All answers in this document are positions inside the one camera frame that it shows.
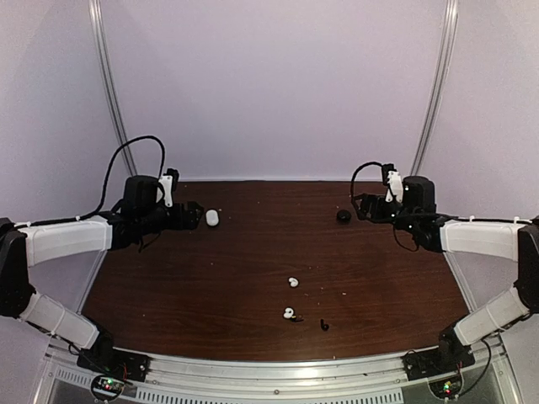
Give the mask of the black round charging case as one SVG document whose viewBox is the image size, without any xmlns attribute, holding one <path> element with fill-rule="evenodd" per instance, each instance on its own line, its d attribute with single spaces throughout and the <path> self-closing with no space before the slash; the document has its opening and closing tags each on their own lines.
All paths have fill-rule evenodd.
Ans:
<svg viewBox="0 0 539 404">
<path fill-rule="evenodd" d="M 336 220 L 338 223 L 348 224 L 352 219 L 352 214 L 348 210 L 339 210 L 336 213 Z"/>
</svg>

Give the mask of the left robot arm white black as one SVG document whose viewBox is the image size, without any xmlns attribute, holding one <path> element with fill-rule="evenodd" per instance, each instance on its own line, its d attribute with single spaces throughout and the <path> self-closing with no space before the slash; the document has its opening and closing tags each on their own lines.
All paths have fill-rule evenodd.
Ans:
<svg viewBox="0 0 539 404">
<path fill-rule="evenodd" d="M 46 223 L 1 220 L 1 315 L 37 326 L 88 350 L 89 361 L 104 374 L 114 373 L 121 356 L 110 347 L 105 332 L 88 318 L 43 295 L 29 282 L 29 268 L 44 262 L 101 253 L 137 245 L 147 235 L 191 231 L 204 208 L 194 202 L 176 203 L 179 178 L 169 169 L 160 178 L 137 175 L 125 181 L 123 196 L 112 210 Z"/>
</svg>

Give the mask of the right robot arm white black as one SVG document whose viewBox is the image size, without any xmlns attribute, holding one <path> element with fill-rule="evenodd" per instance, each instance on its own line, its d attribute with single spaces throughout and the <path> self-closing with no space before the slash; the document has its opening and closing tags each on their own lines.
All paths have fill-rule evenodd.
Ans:
<svg viewBox="0 0 539 404">
<path fill-rule="evenodd" d="M 472 253 L 508 259 L 518 267 L 511 287 L 442 331 L 431 362 L 451 370 L 469 347 L 538 312 L 538 221 L 463 218 L 438 212 L 435 185 L 422 176 L 388 171 L 385 194 L 350 195 L 362 221 L 406 231 L 416 247 L 433 253 Z"/>
</svg>

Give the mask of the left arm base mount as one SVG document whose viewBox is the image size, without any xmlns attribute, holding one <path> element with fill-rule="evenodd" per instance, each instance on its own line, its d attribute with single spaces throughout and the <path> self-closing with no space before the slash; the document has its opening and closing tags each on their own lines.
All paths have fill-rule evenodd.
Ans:
<svg viewBox="0 0 539 404">
<path fill-rule="evenodd" d="M 150 358 L 145 354 L 116 348 L 112 349 L 111 355 L 106 359 L 99 359 L 96 354 L 84 349 L 77 355 L 78 367 L 129 382 L 144 382 L 147 378 L 149 364 Z"/>
</svg>

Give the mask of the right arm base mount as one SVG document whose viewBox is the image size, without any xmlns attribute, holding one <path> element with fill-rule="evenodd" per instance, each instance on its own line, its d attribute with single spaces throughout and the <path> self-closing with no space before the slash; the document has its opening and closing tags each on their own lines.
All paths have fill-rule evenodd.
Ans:
<svg viewBox="0 0 539 404">
<path fill-rule="evenodd" d="M 409 350 L 401 357 L 409 381 L 431 378 L 437 375 L 457 372 L 475 364 L 472 353 L 464 353 L 456 358 L 444 357 L 438 348 L 425 351 Z"/>
</svg>

